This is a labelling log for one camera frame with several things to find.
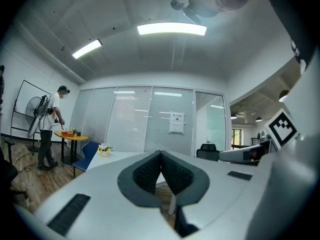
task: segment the black chair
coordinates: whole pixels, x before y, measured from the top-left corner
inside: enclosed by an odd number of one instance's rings
[[[2,152],[2,149],[0,147],[0,160],[1,160],[1,171],[2,171],[2,180],[3,180],[3,185],[4,187],[9,190],[11,187],[11,182],[17,177],[18,175],[18,170],[16,167],[12,165],[12,157],[11,157],[11,146],[13,146],[15,143],[12,142],[11,140],[5,140],[5,143],[8,144],[8,153],[9,153],[9,160],[5,160],[4,153]],[[9,190],[9,194],[11,196],[14,195],[24,195],[24,198],[28,198],[28,194],[26,191],[23,190]]]
[[[196,151],[196,157],[218,162],[219,153],[215,144],[202,144],[201,148]]]

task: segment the wooden floor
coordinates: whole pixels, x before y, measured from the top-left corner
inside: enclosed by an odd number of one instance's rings
[[[1,138],[1,148],[4,154],[4,158],[9,161],[8,147],[4,142],[5,138]],[[29,153],[27,147],[31,145],[29,141],[14,140],[15,145],[12,146],[12,163],[23,154]],[[56,192],[58,189],[62,188],[64,185],[69,183],[74,179],[73,176],[73,166],[61,163],[61,144],[53,143],[52,147],[52,157],[58,162],[58,166],[50,171],[41,171],[37,169],[38,153],[36,152],[34,156],[31,153],[21,157],[16,163],[15,167],[18,171],[21,171],[25,166],[30,166],[30,171],[22,171],[18,173],[18,176],[12,182],[12,185],[20,190],[25,190],[28,193],[28,202],[23,199],[23,196],[17,196],[16,202],[22,207],[27,207],[28,210],[33,213],[41,205],[41,203],[46,200],[51,194]],[[68,155],[70,153],[70,148],[64,146],[64,154]],[[76,169],[75,175],[79,176],[83,172]],[[175,215],[168,215],[168,210],[170,206],[172,192],[170,188],[165,185],[157,187],[155,196],[162,201],[162,215],[167,220],[167,222],[174,227]]]

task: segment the wooden table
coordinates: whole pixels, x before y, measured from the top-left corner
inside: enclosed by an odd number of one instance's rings
[[[65,132],[64,130],[55,130],[54,134],[58,137],[62,138],[61,142],[61,162],[66,165],[72,165],[74,162],[78,161],[77,159],[77,143],[87,141],[89,139],[86,135],[81,136],[73,136],[73,137],[67,137],[63,136],[62,132]],[[71,152],[70,156],[65,156],[65,139],[71,140]]]

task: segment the white desk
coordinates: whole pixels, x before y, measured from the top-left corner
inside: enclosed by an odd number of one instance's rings
[[[119,151],[112,151],[110,156],[101,156],[98,151],[95,153],[93,159],[91,160],[87,171],[98,166],[102,166],[105,164],[110,164],[122,159],[130,158],[136,155],[145,154],[144,152],[119,152]],[[158,180],[156,181],[156,186],[160,187],[166,185],[166,180],[162,173],[160,173]]]

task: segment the black cap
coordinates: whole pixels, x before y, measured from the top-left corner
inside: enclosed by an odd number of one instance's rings
[[[70,93],[70,90],[65,85],[59,87],[58,92],[60,91],[66,91],[68,94]]]

